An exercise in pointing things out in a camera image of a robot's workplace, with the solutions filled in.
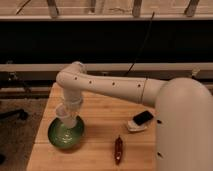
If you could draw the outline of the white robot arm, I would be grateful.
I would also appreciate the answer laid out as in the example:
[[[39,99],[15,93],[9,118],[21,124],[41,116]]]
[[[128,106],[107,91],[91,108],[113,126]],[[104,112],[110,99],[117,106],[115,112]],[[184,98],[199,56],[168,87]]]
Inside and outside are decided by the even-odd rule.
[[[94,76],[73,62],[56,76],[69,103],[89,91],[153,107],[156,171],[213,171],[213,94],[191,78]]]

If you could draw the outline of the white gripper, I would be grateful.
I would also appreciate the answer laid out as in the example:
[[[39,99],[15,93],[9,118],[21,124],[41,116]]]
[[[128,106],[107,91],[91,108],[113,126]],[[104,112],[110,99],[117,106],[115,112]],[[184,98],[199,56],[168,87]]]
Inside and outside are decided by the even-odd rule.
[[[74,128],[77,124],[79,109],[70,105],[59,104],[56,107],[56,117],[67,127]]]

